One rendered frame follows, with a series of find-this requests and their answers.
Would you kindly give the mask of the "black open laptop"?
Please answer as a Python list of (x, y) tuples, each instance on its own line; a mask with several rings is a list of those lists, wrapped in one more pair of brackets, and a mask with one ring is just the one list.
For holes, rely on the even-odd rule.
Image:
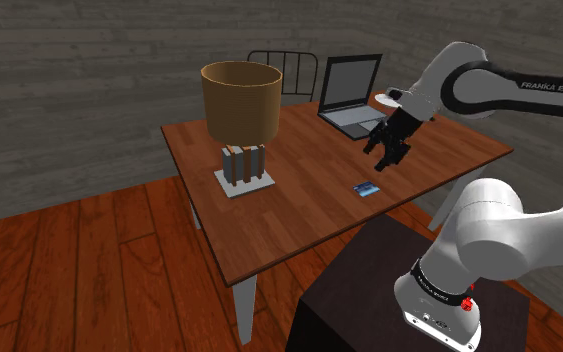
[(381, 54), (327, 59), (317, 115), (352, 140), (367, 138), (385, 117), (368, 105)]

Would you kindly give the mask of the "dark robot stand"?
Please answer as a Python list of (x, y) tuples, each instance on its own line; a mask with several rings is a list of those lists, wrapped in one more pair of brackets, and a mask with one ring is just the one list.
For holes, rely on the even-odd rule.
[[(431, 242), (395, 219), (367, 222), (300, 297), (286, 352), (453, 352), (405, 322), (394, 296)], [(525, 352), (529, 299), (476, 282), (482, 335), (476, 352)]]

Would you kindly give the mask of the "brown shade table lamp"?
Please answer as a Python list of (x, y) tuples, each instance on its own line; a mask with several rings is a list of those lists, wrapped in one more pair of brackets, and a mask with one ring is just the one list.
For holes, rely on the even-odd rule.
[(201, 69), (209, 135), (222, 144), (214, 173), (229, 198), (274, 184), (265, 145), (279, 129), (283, 74), (257, 62), (223, 61)]

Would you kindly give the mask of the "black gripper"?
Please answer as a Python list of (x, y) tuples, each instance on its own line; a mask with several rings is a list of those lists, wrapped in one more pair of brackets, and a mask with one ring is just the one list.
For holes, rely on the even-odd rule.
[(369, 154), (377, 144), (384, 145), (384, 155), (374, 169), (381, 172), (389, 165), (399, 164), (411, 148), (404, 141), (421, 125), (421, 120), (416, 119), (403, 108), (396, 108), (384, 122), (379, 122), (369, 132), (367, 144), (363, 148), (363, 152)]

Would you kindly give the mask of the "wooden table with white legs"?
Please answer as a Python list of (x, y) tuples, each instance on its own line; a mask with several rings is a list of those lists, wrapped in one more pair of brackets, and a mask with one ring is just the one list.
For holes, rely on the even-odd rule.
[[(434, 231), (457, 194), (512, 147), (437, 115), (410, 139), (397, 166), (374, 169), (381, 151), (363, 153), (316, 114), (314, 102), (285, 106), (277, 136), (266, 144), (270, 187), (236, 198), (215, 177), (221, 143), (204, 120), (165, 125), (162, 132), (224, 283), (234, 294), (242, 343), (251, 339), (261, 272), (366, 221), (400, 207)], [(380, 188), (361, 197), (353, 187)]]

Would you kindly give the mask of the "black metal chair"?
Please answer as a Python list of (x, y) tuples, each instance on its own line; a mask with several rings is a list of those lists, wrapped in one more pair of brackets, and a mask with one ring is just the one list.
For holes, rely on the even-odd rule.
[(319, 70), (318, 58), (310, 52), (290, 50), (251, 50), (247, 60), (267, 64), (283, 74), (281, 94), (311, 102)]

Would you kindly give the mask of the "small blue card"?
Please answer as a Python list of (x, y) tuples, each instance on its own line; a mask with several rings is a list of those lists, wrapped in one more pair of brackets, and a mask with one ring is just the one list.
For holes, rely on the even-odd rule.
[(353, 190), (361, 197), (366, 197), (380, 190), (378, 186), (370, 181), (363, 182), (353, 187)]

